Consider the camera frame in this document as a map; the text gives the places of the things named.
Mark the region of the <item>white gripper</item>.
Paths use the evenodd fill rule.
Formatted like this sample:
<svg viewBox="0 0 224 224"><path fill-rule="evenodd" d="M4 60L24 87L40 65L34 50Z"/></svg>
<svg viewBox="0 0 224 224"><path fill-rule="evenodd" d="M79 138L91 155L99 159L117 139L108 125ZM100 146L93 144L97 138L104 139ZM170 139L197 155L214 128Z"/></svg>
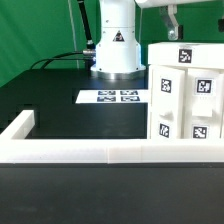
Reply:
<svg viewBox="0 0 224 224"><path fill-rule="evenodd" d="M198 2L208 2L214 0L135 0L140 8L160 8L160 16L167 28L167 36L171 41L183 39L183 26L180 25L175 17L179 4L191 4ZM218 20L219 32L224 32L224 19Z"/></svg>

